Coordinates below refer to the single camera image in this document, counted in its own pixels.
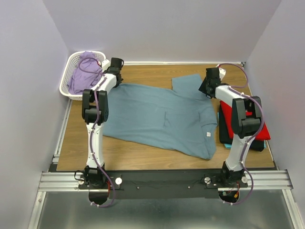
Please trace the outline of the blue-grey t shirt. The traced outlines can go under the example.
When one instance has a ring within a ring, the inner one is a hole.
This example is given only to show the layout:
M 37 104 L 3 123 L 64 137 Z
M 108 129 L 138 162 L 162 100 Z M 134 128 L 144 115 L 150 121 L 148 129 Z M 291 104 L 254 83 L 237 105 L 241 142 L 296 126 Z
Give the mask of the blue-grey t shirt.
M 172 88 L 122 83 L 108 96 L 105 136 L 212 159 L 217 118 L 199 92 L 199 74 L 172 78 Z

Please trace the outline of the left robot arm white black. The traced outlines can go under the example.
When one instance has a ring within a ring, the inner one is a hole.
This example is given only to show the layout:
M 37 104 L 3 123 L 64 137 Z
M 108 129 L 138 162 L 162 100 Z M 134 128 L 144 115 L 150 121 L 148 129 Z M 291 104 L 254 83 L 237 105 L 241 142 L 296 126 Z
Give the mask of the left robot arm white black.
M 103 126 L 109 117 L 108 94 L 112 88 L 122 83 L 121 70 L 124 60 L 111 58 L 106 70 L 96 72 L 101 80 L 94 89 L 85 89 L 82 93 L 82 118 L 88 133 L 88 159 L 83 171 L 83 182 L 87 187 L 100 189 L 111 182 L 104 171 L 102 152 Z

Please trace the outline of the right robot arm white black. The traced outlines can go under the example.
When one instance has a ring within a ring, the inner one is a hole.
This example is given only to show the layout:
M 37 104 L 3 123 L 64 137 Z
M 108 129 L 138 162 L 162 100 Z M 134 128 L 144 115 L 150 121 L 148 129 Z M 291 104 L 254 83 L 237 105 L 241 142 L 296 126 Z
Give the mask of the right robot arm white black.
M 216 177 L 223 187 L 233 187 L 244 176 L 245 159 L 251 143 L 264 126 L 261 100 L 248 96 L 222 83 L 225 70 L 220 67 L 206 69 L 206 76 L 199 91 L 209 98 L 216 98 L 232 108 L 231 127 L 234 133 L 228 158 L 223 163 L 220 175 Z

